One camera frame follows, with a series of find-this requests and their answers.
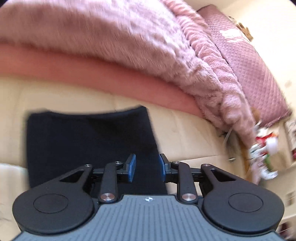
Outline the black pants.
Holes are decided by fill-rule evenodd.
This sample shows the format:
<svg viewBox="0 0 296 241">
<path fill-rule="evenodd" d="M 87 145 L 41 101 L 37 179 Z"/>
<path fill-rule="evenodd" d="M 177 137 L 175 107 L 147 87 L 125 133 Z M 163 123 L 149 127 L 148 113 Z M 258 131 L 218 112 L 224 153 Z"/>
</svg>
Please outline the black pants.
<svg viewBox="0 0 296 241">
<path fill-rule="evenodd" d="M 26 155 L 30 187 L 85 164 L 104 168 L 136 156 L 132 183 L 119 194 L 163 195 L 159 151 L 144 106 L 103 114 L 33 113 L 27 119 Z"/>
</svg>

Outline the salmon pink bed sheet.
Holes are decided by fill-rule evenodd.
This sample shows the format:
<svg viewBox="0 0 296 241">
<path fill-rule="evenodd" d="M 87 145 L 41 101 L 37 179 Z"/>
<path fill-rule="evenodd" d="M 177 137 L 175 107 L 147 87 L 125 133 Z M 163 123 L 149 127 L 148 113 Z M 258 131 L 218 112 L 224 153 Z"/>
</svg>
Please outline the salmon pink bed sheet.
<svg viewBox="0 0 296 241">
<path fill-rule="evenodd" d="M 1 74 L 75 84 L 203 116 L 194 97 L 177 86 L 100 59 L 2 43 Z"/>
</svg>

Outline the quilted pink headboard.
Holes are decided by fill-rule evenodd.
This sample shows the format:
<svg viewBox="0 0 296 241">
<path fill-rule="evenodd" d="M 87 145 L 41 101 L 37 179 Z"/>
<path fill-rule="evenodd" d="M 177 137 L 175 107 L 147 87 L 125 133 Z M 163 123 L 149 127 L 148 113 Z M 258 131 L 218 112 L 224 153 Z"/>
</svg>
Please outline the quilted pink headboard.
<svg viewBox="0 0 296 241">
<path fill-rule="evenodd" d="M 274 76 L 243 32 L 208 5 L 198 10 L 207 23 L 213 42 L 232 68 L 251 107 L 261 113 L 261 125 L 271 126 L 292 114 Z"/>
</svg>

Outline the fluffy pink blanket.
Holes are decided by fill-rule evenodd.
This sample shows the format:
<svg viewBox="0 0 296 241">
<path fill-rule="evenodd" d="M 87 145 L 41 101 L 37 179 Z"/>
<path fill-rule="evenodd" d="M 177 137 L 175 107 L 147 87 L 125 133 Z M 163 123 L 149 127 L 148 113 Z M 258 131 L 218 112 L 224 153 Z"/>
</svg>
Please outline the fluffy pink blanket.
<svg viewBox="0 0 296 241">
<path fill-rule="evenodd" d="M 251 107 L 203 20 L 183 1 L 7 1 L 1 40 L 99 57 L 177 85 L 215 127 L 255 141 Z"/>
</svg>

